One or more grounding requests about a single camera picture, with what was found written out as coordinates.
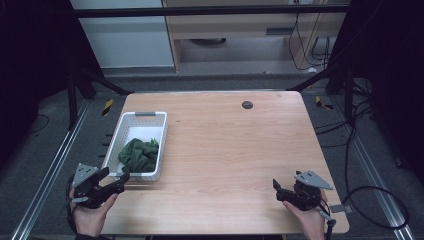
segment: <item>green cloth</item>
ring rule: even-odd
[[[144,173],[156,169],[159,144],[155,139],[143,142],[134,138],[118,154],[118,160],[124,164],[123,172]]]

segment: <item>cabinet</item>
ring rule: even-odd
[[[287,5],[290,0],[162,0],[164,7],[199,6],[251,6]],[[347,0],[313,0],[312,4],[346,3]],[[345,13],[303,13],[299,14],[241,14],[207,16],[170,16],[167,17],[169,37],[176,68],[178,69],[181,43],[184,39],[275,37],[267,34],[269,29],[280,29],[280,36],[291,34],[297,18],[297,32],[291,38],[290,47],[297,66],[307,66],[307,55],[316,37],[337,36]]]
[[[72,0],[74,9],[162,7],[160,0]],[[137,72],[146,67],[174,67],[165,18],[80,19],[103,69]]]

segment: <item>aluminum rail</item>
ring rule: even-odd
[[[41,182],[37,193],[35,194],[31,204],[29,205],[25,215],[22,217],[20,223],[15,228],[11,239],[12,240],[25,240],[28,238],[32,227],[34,226],[35,221],[37,220],[38,215],[41,212],[41,209],[44,206],[44,203],[47,200],[47,197],[50,193],[50,190],[62,168],[63,163],[65,162],[66,156],[68,155],[71,146],[81,128],[82,123],[87,115],[88,107],[90,102],[84,100],[83,106],[80,109],[79,119],[75,127],[68,131],[63,140],[55,158],[50,165],[43,181]]]
[[[343,114],[343,104],[341,103],[341,100],[337,96],[330,96],[331,101],[334,103],[334,106],[339,113],[340,118],[343,121],[346,121],[346,118]],[[351,129],[349,126],[345,125],[345,130],[348,134],[350,134]],[[362,165],[362,169],[365,172],[365,175],[367,176],[369,182],[373,184],[374,186],[381,187],[384,189],[389,189],[384,182],[383,178],[378,173],[377,168],[372,163],[371,157],[368,155],[367,150],[360,138],[358,136],[359,134],[356,134],[356,136],[352,140],[352,145],[354,149],[356,150],[356,154],[358,156],[359,162]],[[399,208],[397,202],[389,195],[384,194],[380,191],[376,192],[376,197],[380,203],[380,206],[382,207],[387,220],[389,221],[391,226],[399,226],[404,221],[405,218],[403,217],[402,211]],[[414,234],[412,233],[411,229],[409,228],[409,225],[406,225],[404,228],[399,230],[394,230],[394,234],[396,235],[397,239],[399,240],[414,240]]]
[[[253,5],[253,6],[205,6],[205,7],[163,7],[123,9],[76,9],[73,11],[47,10],[54,16],[77,18],[111,17],[153,17],[188,15],[235,15],[235,14],[283,14],[283,13],[337,13],[363,9],[364,6],[350,4],[308,4],[308,5]]]

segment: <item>wooden table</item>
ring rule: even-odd
[[[300,233],[272,179],[293,190],[296,170],[313,170],[334,186],[298,92],[131,94],[130,111],[168,114],[161,178],[126,185],[103,234]],[[340,203],[336,190],[326,195]],[[347,232],[345,214],[332,216],[333,232]]]

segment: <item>plastic container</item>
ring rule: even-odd
[[[109,167],[109,176],[116,179],[122,174],[121,169],[124,165],[119,161],[118,154],[128,142],[134,138],[150,142],[154,138],[159,144],[155,171],[130,173],[129,181],[158,181],[165,149],[166,120],[166,112],[126,112],[122,114],[103,163],[103,167]]]

